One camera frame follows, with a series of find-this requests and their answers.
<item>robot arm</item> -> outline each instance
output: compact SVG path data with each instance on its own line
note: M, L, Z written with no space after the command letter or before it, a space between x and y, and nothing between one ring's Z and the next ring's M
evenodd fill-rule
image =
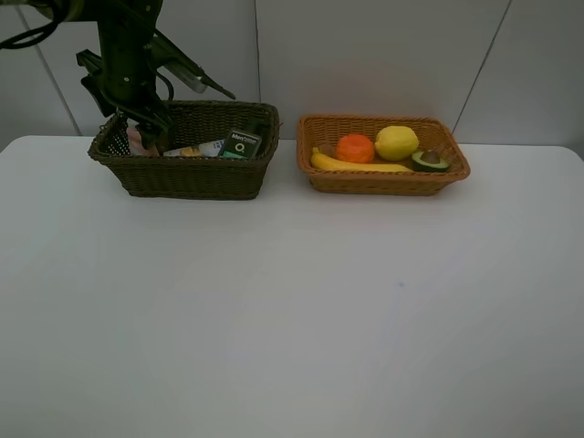
M156 29L162 0L0 0L0 5L31 5L52 20L39 29L7 39L0 43L0 49L33 46L49 37L62 22L97 22L101 57L89 50L77 54L78 64L88 71L81 84L104 117L119 110L138 121L147 148L172 126L168 108L156 94L156 77L169 86L170 94L172 85L158 73L158 68L166 67L195 92L211 87L235 98Z

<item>tan wicker basket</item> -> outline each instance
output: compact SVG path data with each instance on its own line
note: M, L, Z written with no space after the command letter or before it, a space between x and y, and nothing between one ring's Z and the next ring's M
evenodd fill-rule
M201 157L131 156L127 122L111 118L91 143L89 156L107 166L132 196L185 199L253 199L259 193L276 151L279 117L263 103L172 102L174 126L170 148L197 146L224 139L232 128L242 129L250 118L268 121L258 155L252 160Z
M313 148L334 157L342 136L355 132L375 141L377 133L389 125L412 128L420 139L420 149L438 151L451 163L450 170L446 173L328 172L310 165ZM438 120L414 117L306 116L298 123L297 162L316 190L329 193L431 195L463 180L471 171L448 128ZM412 167L411 160L401 164Z

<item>white wall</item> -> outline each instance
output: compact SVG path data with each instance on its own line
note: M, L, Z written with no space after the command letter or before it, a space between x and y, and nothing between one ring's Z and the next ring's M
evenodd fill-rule
M456 130L462 142L584 156L584 2L514 0Z
M33 8L23 10L29 25L46 23ZM158 28L240 100L259 100L253 0L168 0L162 7ZM95 23L66 23L40 47L81 132L95 135L104 118L79 83L87 73L75 60L75 55L86 48L99 53ZM176 99L227 99L214 90L198 95L180 81L172 82ZM159 92L166 96L163 85Z
M0 7L0 40L26 29L13 7ZM0 151L29 134L75 135L65 106L34 48L0 52Z
M295 137L310 112L453 127L507 0L257 0L262 99Z

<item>banana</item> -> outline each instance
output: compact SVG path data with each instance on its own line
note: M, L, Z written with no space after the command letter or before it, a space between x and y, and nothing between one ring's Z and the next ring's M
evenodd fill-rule
M356 162L342 162L321 153L318 148L312 149L312 164L321 171L360 171L360 172L413 172L401 164L359 164Z

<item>basket rim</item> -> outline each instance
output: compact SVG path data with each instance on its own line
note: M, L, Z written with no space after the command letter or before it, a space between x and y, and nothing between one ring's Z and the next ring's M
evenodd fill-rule
M225 157L144 157L140 155L114 155L111 153L106 153L99 150L101 142L107 138L113 124L116 120L124 118L125 116L121 114L115 114L113 117L109 118L104 125L102 125L98 135L93 139L91 145L89 146L89 157L97 162L103 164L115 164L124 162L125 165L133 163L136 165L153 165L153 166L184 166L185 164L197 165L197 166L225 166L225 167L255 167L268 163L276 151L277 144L279 141L279 127L280 119L278 115L277 108L273 105L263 102L243 102L243 101L229 101L229 100L173 100L169 102L175 107L180 106L216 106L216 107L260 107L269 113L269 117L275 124L272 127L272 137L269 140L268 147L260 154L252 158L251 160L239 160L236 158L225 158Z
M312 120L379 120L389 123L396 121L416 121L438 126L448 138L450 146L463 165L459 172L366 172L366 171L322 171L312 167L310 164L311 154L307 152L305 143L306 124ZM297 124L297 165L302 172L310 178L319 178L320 180L368 180L376 181L395 181L395 182L426 182L426 183L454 183L468 178L471 173L468 160L464 157L458 143L454 139L450 130L438 119L429 117L410 117L410 116L362 116L356 114L308 114L300 118Z

